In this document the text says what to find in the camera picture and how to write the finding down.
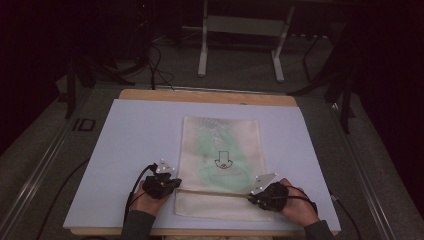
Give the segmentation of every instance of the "cable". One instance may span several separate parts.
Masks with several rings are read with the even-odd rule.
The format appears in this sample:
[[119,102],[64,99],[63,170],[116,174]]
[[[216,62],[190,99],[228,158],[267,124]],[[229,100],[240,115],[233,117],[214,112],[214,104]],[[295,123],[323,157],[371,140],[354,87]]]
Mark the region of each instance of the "cable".
[[[162,76],[162,73],[171,75],[171,80],[166,80],[165,77]],[[159,69],[158,69],[158,74],[159,74],[159,77],[163,80],[163,82],[166,83],[168,86],[170,86],[173,91],[175,91],[174,87],[171,85],[172,80],[174,80],[174,74],[169,73],[169,72],[164,72],[164,71],[161,71]]]
[[[173,74],[171,74],[171,73],[167,73],[167,72],[164,72],[164,71],[160,71],[159,69],[158,69],[158,66],[159,66],[159,63],[160,63],[160,60],[162,59],[162,53],[161,53],[161,51],[160,51],[160,49],[159,48],[157,48],[156,46],[154,46],[154,45],[152,45],[152,48],[153,49],[155,49],[157,52],[158,52],[158,54],[159,54],[159,59],[158,59],[158,61],[157,61],[157,63],[156,63],[156,65],[155,65],[155,69],[154,69],[154,72],[158,72],[158,74],[159,74],[159,76],[162,78],[162,80],[168,85],[168,86],[170,86],[171,87],[171,89],[173,90],[173,91],[175,91],[175,89],[173,88],[173,86],[170,84],[170,82],[174,79],[174,75]],[[163,76],[162,76],[162,74],[161,73],[167,73],[167,74],[170,74],[171,76],[172,76],[172,78],[171,78],[171,80],[166,80]]]
[[157,60],[156,64],[153,64],[153,61],[152,61],[150,58],[149,58],[149,60],[147,61],[147,64],[149,64],[150,71],[151,71],[151,73],[152,73],[152,76],[151,76],[151,79],[150,79],[150,85],[151,85],[151,87],[152,87],[152,90],[156,90],[156,85],[155,85],[155,72],[156,72],[156,70],[157,70],[157,68],[158,68],[158,66],[159,66],[160,60],[162,59],[162,53],[160,52],[160,50],[159,50],[157,47],[155,47],[155,46],[153,46],[153,45],[151,45],[151,47],[152,47],[153,49],[155,49],[155,50],[158,52],[158,54],[159,54],[159,57],[158,57],[158,60]]
[[146,168],[144,168],[144,170],[138,176],[137,181],[135,181],[134,187],[132,188],[130,194],[128,195],[127,203],[125,204],[124,223],[127,220],[128,212],[130,211],[130,206],[131,206],[131,204],[133,204],[133,202],[135,200],[135,199],[133,200],[133,196],[134,196],[135,190],[137,189],[137,186],[140,184],[141,178],[143,177],[143,175],[146,173],[147,170],[153,169],[153,168],[154,168],[154,165],[149,165]]
[[65,181],[62,183],[62,185],[59,188],[59,191],[56,193],[56,196],[53,199],[53,202],[50,204],[49,210],[47,211],[46,216],[44,217],[43,223],[41,224],[40,230],[38,230],[38,234],[36,237],[36,240],[39,240],[41,238],[41,235],[43,234],[44,228],[46,226],[47,220],[50,216],[51,211],[53,210],[54,205],[56,204],[57,199],[59,198],[60,193],[62,192],[63,188],[65,187],[66,183],[68,183],[69,179],[75,174],[76,171],[78,171],[82,166],[84,166],[85,164],[87,164],[90,161],[90,159],[85,160],[84,162],[82,162],[80,165],[78,165],[69,175],[68,177],[65,179]]
[[309,204],[311,204],[312,208],[318,214],[318,208],[317,208],[316,203],[312,202],[311,199],[308,197],[308,195],[302,189],[297,188],[297,187],[293,187],[293,186],[285,186],[285,187],[286,188],[294,188],[294,189],[300,191],[301,193],[303,193],[303,195],[305,195],[305,197],[301,197],[301,196],[283,196],[283,197],[272,197],[271,199],[300,199],[300,200],[306,201]]
[[331,190],[329,190],[329,192],[330,192],[331,199],[334,202],[337,202],[340,205],[340,207],[346,213],[346,215],[349,218],[349,220],[352,222],[353,227],[355,227],[356,234],[358,235],[358,240],[362,240],[361,232],[359,231],[359,227],[356,224],[355,220],[353,220],[352,215],[350,215],[349,211],[347,211],[346,207],[342,204],[342,202],[339,200],[339,198],[337,198],[336,196],[334,196],[334,194],[331,192]]
[[146,192],[144,192],[144,193],[142,193],[142,194],[140,194],[140,195],[138,195],[136,198],[134,198],[132,201],[131,201],[131,203],[130,203],[130,207],[131,207],[131,205],[137,200],[137,199],[139,199],[141,196],[143,196],[144,194],[145,194]]

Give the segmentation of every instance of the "table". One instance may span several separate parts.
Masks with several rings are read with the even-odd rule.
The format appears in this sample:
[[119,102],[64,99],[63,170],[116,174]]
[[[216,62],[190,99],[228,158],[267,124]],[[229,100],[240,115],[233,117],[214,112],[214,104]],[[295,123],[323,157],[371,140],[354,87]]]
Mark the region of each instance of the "table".
[[208,15],[208,0],[203,0],[202,49],[200,52],[198,76],[204,77],[206,75],[208,57],[207,35],[208,31],[215,31],[278,37],[278,45],[271,51],[271,57],[275,77],[278,82],[283,82],[284,75],[281,69],[280,53],[287,36],[293,12],[294,6],[291,6],[285,21]]
[[[123,104],[122,106],[124,106],[124,108],[116,108],[115,106],[117,105],[115,105],[115,103],[118,105]],[[135,181],[142,168],[147,166],[147,164],[151,164],[152,162],[150,161],[154,161],[154,159],[159,160],[160,157],[164,156],[167,162],[169,161],[173,165],[178,164],[176,157],[174,159],[172,157],[179,152],[179,143],[172,144],[173,142],[178,142],[178,140],[175,141],[174,137],[180,136],[178,123],[166,117],[166,119],[155,118],[156,123],[151,123],[148,128],[144,127],[138,129],[142,130],[141,132],[134,129],[134,123],[143,125],[143,123],[145,123],[145,120],[141,119],[143,116],[156,116],[155,114],[164,110],[165,112],[162,113],[165,114],[164,116],[172,116],[172,118],[178,119],[178,117],[180,117],[178,114],[186,114],[181,113],[181,111],[185,111],[184,109],[188,109],[187,111],[189,113],[198,114],[205,114],[205,112],[212,114],[214,111],[218,111],[216,109],[219,109],[219,113],[222,114],[221,111],[224,109],[224,111],[226,111],[226,117],[237,116],[243,119],[247,116],[251,116],[253,114],[251,110],[255,109],[254,114],[258,114],[255,116],[260,122],[265,123],[262,124],[261,131],[263,134],[263,150],[268,157],[268,170],[272,169],[276,171],[277,169],[280,174],[283,174],[289,179],[294,179],[300,186],[305,186],[305,191],[308,192],[311,199],[317,202],[321,217],[327,219],[329,222],[330,229],[335,232],[340,231],[340,225],[334,207],[328,193],[325,193],[326,185],[310,142],[306,126],[304,122],[296,123],[289,119],[290,116],[293,118],[295,118],[295,115],[301,116],[299,109],[296,107],[296,102],[292,97],[260,94],[124,90],[120,95],[120,99],[115,103],[111,108],[110,115],[106,120],[93,152],[92,160],[87,167],[64,224],[64,227],[71,229],[74,234],[120,234],[120,227],[122,226],[120,225],[122,224],[120,218],[123,217],[123,206],[120,205],[125,205],[126,197],[130,190],[129,188],[133,185],[133,181]],[[141,103],[147,104],[145,106],[149,106],[150,108],[145,112],[140,112],[140,109],[146,109],[139,108],[139,104]],[[284,115],[288,118],[274,118],[280,116],[278,115],[280,113],[277,115],[272,115],[272,113],[275,112],[275,109],[281,108],[290,112],[290,114]],[[129,117],[131,112],[138,112],[139,115],[137,115],[137,117]],[[267,136],[270,136],[270,134],[278,130],[274,125],[283,126],[281,125],[281,120],[285,120],[286,123],[293,123],[292,125],[286,124],[288,127],[286,129],[291,129],[287,131],[296,133],[296,135],[293,136],[286,131],[285,134],[281,135],[286,135],[286,137],[291,136],[290,142],[302,148],[301,151],[290,150],[284,152],[286,160],[277,161],[276,159],[281,159],[282,157],[280,153],[282,149],[281,144],[276,141],[278,138],[270,139]],[[111,127],[116,126],[116,121],[118,121],[118,125],[122,126],[122,128],[117,129]],[[149,133],[155,132],[158,126],[159,128],[167,128],[168,130],[156,132],[154,136],[149,135]],[[136,144],[137,146],[131,146],[132,144],[129,144],[130,142],[128,142],[128,139],[131,139],[132,142],[134,142],[134,140],[137,142],[137,139],[144,140],[141,145]],[[284,144],[284,146],[291,149],[289,143]],[[140,148],[143,150],[134,154],[134,151],[137,152]],[[308,164],[308,168],[299,173],[295,168],[297,164],[284,164],[285,161],[288,161],[287,159],[290,159],[293,163],[303,161]],[[106,204],[106,206],[98,208],[99,212],[96,212],[97,210],[95,208],[98,204],[98,198],[101,198],[102,204]],[[172,203],[173,198],[163,206],[152,229],[152,235],[298,236],[303,234],[303,229],[294,224],[290,224],[288,220],[280,215],[277,216],[275,222],[266,223],[187,218],[173,214]],[[104,223],[96,225],[97,222],[103,220]]]

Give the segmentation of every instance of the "dark background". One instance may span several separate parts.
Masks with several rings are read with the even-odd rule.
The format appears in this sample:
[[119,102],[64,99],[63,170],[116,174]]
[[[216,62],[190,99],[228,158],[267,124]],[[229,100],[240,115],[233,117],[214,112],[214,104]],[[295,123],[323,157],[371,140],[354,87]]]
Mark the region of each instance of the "dark background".
[[[58,97],[55,81],[65,74],[75,49],[104,63],[137,57],[128,55],[133,52],[128,47],[136,22],[134,3],[122,0],[124,5],[118,9],[110,7],[112,2],[116,1],[1,1],[0,154]],[[157,25],[176,40],[179,25],[201,23],[201,1],[156,0],[155,4]],[[422,216],[423,7],[420,1],[386,1],[363,11],[353,38],[362,58],[354,91]],[[300,21],[299,15],[294,19]],[[141,48],[143,41],[131,47]]]

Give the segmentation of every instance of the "gray carpet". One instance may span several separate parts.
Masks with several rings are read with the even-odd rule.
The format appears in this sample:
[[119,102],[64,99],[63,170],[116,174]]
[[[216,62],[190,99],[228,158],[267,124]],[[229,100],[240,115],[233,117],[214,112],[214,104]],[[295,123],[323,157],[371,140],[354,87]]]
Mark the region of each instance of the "gray carpet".
[[[269,53],[270,44],[252,48],[240,43],[229,46],[222,43],[222,40],[215,40],[209,48],[207,75],[198,78],[198,35],[187,38],[181,45],[165,45],[165,40],[160,39],[158,41],[161,44],[157,44],[161,51],[158,69],[175,89],[190,87],[284,94],[308,84],[301,59],[310,42],[303,38],[289,38],[284,45],[284,57],[281,58],[286,77],[284,83],[275,81]],[[325,39],[320,40],[308,57],[312,73],[320,69],[330,50],[331,44]],[[152,61],[159,59],[158,54],[152,49]],[[138,88],[148,88],[150,71],[144,69],[137,75],[128,76],[128,80],[136,82]],[[163,82],[159,74],[156,75],[156,81]],[[163,85],[164,88],[170,88],[166,83]],[[123,88],[125,87],[105,79],[99,79],[94,90],[79,87],[80,101],[72,119],[63,118],[66,112],[64,103],[53,102],[1,156],[0,216],[3,221],[38,162],[45,158],[45,153],[53,153],[51,166],[22,218],[17,221],[10,239],[36,238],[61,184],[68,174],[90,157],[112,100],[118,97]],[[346,135],[338,125],[337,111],[324,102],[323,92],[325,87],[296,100],[304,114],[328,187],[349,210],[359,226],[362,238],[424,239],[423,220],[362,109],[360,99],[354,96],[352,101],[355,118],[349,120],[351,134]],[[94,130],[72,131],[76,118],[95,119]],[[61,132],[64,133],[63,138],[60,138],[57,149],[53,151],[49,147],[52,142],[57,141],[57,133]],[[62,225],[84,169],[85,166],[82,166],[60,193],[41,239],[82,238],[63,229]],[[335,208],[342,226],[336,239],[358,239],[345,212],[337,203]],[[381,226],[381,221],[376,220],[382,216],[378,215],[381,213],[387,219],[383,219],[383,222],[387,222],[388,226]]]

